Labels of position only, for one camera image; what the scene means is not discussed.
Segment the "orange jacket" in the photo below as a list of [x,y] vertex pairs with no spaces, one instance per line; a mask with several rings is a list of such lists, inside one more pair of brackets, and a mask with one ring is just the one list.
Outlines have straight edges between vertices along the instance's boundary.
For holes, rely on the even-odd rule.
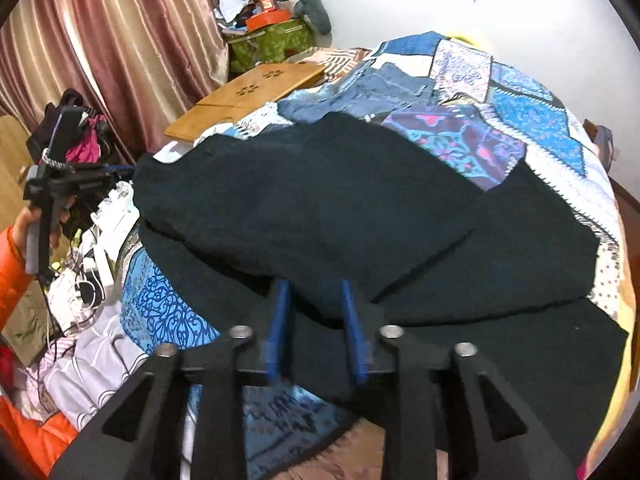
[[[24,272],[24,259],[14,245],[11,228],[0,234],[0,330],[11,316],[33,276]],[[0,397],[0,431],[38,478],[46,478],[78,432],[62,413],[40,425],[22,416]]]

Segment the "silver bolt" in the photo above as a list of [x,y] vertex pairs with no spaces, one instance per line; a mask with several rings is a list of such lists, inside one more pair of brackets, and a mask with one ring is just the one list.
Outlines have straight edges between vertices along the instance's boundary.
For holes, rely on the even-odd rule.
[[251,337],[254,331],[247,325],[236,325],[229,329],[229,335],[233,339],[247,339]]
[[473,343],[458,343],[453,349],[460,357],[471,357],[478,353],[478,347]]
[[398,339],[404,335],[404,328],[398,325],[385,325],[380,327],[380,335],[386,339]]
[[162,343],[154,350],[154,354],[160,357],[171,357],[178,353],[178,347],[173,343]]

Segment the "green storage box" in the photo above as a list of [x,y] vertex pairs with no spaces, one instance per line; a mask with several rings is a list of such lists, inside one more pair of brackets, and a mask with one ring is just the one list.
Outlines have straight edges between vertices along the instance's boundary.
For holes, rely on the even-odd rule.
[[231,48],[230,70],[244,73],[256,64],[282,63],[287,58],[316,46],[316,40],[299,18],[268,25],[241,36],[223,34]]

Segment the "human hand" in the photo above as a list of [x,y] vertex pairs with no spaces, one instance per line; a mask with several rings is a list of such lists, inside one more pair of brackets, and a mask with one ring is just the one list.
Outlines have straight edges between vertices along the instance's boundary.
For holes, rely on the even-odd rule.
[[[60,211],[58,219],[61,223],[66,223],[71,214],[69,213],[69,208],[74,204],[74,200],[69,198],[65,202],[65,206]],[[18,217],[15,219],[14,228],[12,229],[12,237],[14,239],[14,244],[16,248],[20,251],[20,254],[23,258],[26,257],[27,251],[27,229],[29,224],[38,221],[42,216],[42,210],[40,208],[34,207],[25,207],[20,213]],[[62,226],[57,224],[55,229],[49,235],[49,245],[53,249],[57,249],[60,245],[60,237],[62,236]]]

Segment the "curtain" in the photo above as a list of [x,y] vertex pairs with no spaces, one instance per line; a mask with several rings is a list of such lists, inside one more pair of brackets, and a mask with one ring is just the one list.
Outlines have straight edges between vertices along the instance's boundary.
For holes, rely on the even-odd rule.
[[20,0],[0,29],[0,107],[33,131],[75,88],[100,108],[125,158],[226,82],[210,0]]

